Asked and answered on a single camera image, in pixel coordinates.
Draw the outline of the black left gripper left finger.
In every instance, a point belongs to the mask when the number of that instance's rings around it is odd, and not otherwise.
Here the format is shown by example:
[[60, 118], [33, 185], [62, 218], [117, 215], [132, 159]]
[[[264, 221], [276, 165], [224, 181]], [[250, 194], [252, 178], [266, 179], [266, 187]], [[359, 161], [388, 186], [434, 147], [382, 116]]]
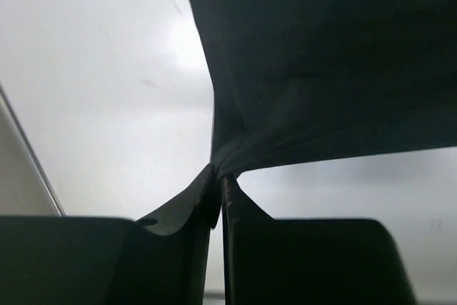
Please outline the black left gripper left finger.
[[3, 304], [201, 304], [215, 173], [143, 218], [4, 216]]

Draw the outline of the dark navy shorts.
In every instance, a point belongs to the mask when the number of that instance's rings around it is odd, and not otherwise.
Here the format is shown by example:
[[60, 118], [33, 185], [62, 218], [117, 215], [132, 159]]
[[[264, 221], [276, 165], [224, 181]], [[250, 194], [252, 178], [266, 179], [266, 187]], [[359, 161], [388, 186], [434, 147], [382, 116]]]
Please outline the dark navy shorts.
[[456, 145], [456, 0], [189, 0], [219, 176]]

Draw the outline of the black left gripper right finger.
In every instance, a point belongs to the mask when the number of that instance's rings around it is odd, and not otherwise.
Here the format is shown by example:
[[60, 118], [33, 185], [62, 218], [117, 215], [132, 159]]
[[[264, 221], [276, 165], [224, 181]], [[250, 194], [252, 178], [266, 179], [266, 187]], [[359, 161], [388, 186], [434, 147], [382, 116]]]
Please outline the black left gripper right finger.
[[397, 245], [373, 219], [274, 219], [221, 182], [227, 304], [415, 304]]

